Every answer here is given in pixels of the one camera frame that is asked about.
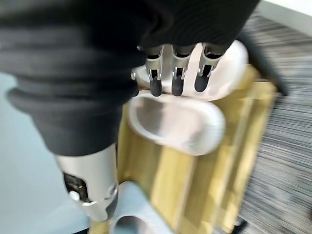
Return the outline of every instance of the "black fingertip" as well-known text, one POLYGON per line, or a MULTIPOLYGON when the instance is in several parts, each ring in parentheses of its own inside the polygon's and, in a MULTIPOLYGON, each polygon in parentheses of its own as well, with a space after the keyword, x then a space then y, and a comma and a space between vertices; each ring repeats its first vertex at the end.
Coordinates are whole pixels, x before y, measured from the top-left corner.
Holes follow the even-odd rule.
POLYGON ((171 93, 174 96, 181 96, 183 93, 184 80, 181 78, 172 79, 171 93))
POLYGON ((199 93, 204 92, 208 85, 208 77, 201 77, 197 75, 194 83, 195 90, 199 93))
POLYGON ((136 90, 134 91, 134 93, 133 93, 133 96, 135 97, 135 96, 137 96, 138 95, 138 86, 136 86, 136 90))
POLYGON ((162 87, 161 87, 161 80, 157 80, 154 78, 153 80, 150 81, 150 89, 151 89, 151 94, 155 97, 158 97, 161 95, 162 92, 162 87))

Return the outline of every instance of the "light blue wall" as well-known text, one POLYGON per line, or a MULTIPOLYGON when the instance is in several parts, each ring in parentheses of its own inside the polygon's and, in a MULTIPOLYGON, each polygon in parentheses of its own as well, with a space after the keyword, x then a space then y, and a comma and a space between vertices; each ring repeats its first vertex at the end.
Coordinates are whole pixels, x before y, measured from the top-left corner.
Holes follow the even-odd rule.
POLYGON ((7 101, 15 85, 0 74, 0 233, 71 234, 88 218, 69 199, 56 162, 28 115, 7 101))

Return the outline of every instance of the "robotic hand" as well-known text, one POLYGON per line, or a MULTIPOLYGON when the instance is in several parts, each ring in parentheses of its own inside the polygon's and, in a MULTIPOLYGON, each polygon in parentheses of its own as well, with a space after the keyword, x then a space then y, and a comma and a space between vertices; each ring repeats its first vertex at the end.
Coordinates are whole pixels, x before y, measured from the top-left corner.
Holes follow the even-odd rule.
POLYGON ((161 95, 162 46, 172 44, 172 93, 182 94, 190 54, 204 49, 195 89, 217 65, 259 0, 11 0, 0 3, 0 71, 54 153, 70 197, 96 221, 114 213, 122 105, 146 63, 161 95))

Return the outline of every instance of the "black rack leg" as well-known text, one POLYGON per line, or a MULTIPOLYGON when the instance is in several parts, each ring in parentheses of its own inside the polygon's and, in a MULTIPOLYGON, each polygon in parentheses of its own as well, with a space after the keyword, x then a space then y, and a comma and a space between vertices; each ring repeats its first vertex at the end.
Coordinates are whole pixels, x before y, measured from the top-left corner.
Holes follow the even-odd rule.
POLYGON ((243 220, 238 226, 234 226, 234 229, 231 234, 242 233, 243 230, 247 227, 248 223, 246 220, 243 220))
POLYGON ((249 63, 257 69, 263 78, 272 82, 277 91, 283 96, 288 96, 289 90, 281 75, 274 69, 268 59, 263 55, 261 49, 256 45, 254 39, 248 33, 242 31, 237 40, 244 44, 248 51, 249 63))
POLYGON ((74 233, 74 234, 88 234, 88 232, 89 232, 89 229, 87 228, 85 230, 82 230, 82 231, 74 233))

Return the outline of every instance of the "floor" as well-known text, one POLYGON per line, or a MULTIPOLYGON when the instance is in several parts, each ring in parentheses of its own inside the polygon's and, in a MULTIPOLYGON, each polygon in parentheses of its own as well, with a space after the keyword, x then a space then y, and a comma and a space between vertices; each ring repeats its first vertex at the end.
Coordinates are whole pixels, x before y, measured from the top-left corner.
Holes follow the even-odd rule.
POLYGON ((252 15, 253 34, 290 88, 278 98, 240 217, 245 234, 312 233, 312 38, 252 15))

